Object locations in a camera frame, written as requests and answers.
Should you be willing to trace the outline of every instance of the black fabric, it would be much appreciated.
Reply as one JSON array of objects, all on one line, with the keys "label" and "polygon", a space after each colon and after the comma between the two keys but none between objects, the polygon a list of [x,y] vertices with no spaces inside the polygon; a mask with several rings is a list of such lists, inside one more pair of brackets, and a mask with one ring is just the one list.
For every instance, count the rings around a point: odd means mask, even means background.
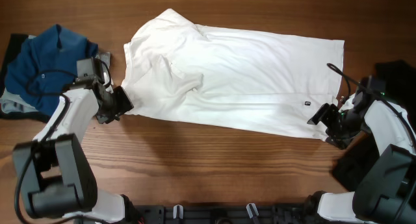
[{"label": "black fabric", "polygon": [[411,127],[416,126],[416,69],[403,60],[376,64],[377,78],[385,81],[385,96],[408,112]]},{"label": "black fabric", "polygon": [[332,175],[345,189],[353,192],[379,157],[376,141],[371,135],[351,148],[338,160],[337,165],[332,170]]},{"label": "black fabric", "polygon": [[[28,38],[26,34],[11,34],[10,41],[7,46],[5,59],[3,60],[3,65],[1,66],[0,71],[0,96],[3,94],[5,90],[5,77],[7,74],[7,65],[11,63],[17,55],[20,53],[20,48],[22,43]],[[30,113],[23,113],[23,112],[11,112],[11,113],[3,113],[0,108],[0,118],[2,119],[34,119],[38,121],[42,121],[47,123],[50,119],[49,116],[42,114],[40,112],[30,112]]]}]

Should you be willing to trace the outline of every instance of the white cloth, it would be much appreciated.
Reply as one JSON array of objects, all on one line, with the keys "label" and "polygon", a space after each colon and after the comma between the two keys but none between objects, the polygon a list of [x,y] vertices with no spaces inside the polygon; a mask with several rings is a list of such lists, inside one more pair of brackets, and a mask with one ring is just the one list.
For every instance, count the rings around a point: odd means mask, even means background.
[{"label": "white cloth", "polygon": [[337,103],[341,77],[326,64],[343,68],[343,45],[195,25],[168,9],[124,45],[126,114],[323,139],[326,127],[306,122]]}]

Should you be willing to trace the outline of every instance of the wooden surface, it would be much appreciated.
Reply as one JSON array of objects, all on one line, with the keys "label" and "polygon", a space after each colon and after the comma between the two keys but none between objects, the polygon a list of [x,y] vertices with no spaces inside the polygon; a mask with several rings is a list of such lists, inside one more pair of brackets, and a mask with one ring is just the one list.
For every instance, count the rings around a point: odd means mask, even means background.
[{"label": "wooden surface", "polygon": [[[11,32],[40,34],[59,23],[112,53],[117,85],[123,44],[148,20],[173,8],[202,25],[345,40],[344,70],[355,79],[375,62],[416,65],[415,0],[0,0],[0,57]],[[346,94],[342,85],[341,94]],[[17,223],[11,151],[44,124],[0,120],[1,223]],[[306,140],[222,127],[123,116],[91,124],[83,149],[99,186],[138,205],[303,201],[343,192],[330,176],[341,151]]]}]

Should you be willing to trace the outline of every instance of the blue cloth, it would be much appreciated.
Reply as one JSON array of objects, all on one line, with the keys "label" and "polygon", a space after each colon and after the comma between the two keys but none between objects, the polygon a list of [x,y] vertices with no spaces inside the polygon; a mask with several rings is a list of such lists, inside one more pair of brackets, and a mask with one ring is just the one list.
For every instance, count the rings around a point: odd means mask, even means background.
[{"label": "blue cloth", "polygon": [[49,69],[61,69],[77,74],[77,61],[95,56],[98,45],[84,36],[55,25],[41,35],[26,39],[18,57],[8,65],[5,84],[10,93],[18,94],[31,106],[51,116],[58,107],[57,96],[33,96],[26,92],[30,78],[39,73],[30,89],[34,93],[60,93],[73,77],[60,73],[45,73]]}]

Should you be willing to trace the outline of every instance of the white shirt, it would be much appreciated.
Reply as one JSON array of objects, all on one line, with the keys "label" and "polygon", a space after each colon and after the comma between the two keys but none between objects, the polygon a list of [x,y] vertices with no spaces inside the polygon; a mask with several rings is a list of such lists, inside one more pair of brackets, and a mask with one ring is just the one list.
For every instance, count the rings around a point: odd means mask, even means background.
[{"label": "white shirt", "polygon": [[122,87],[139,114],[170,121],[325,139],[306,122],[337,103],[341,40],[195,25],[172,9],[124,45]]}]

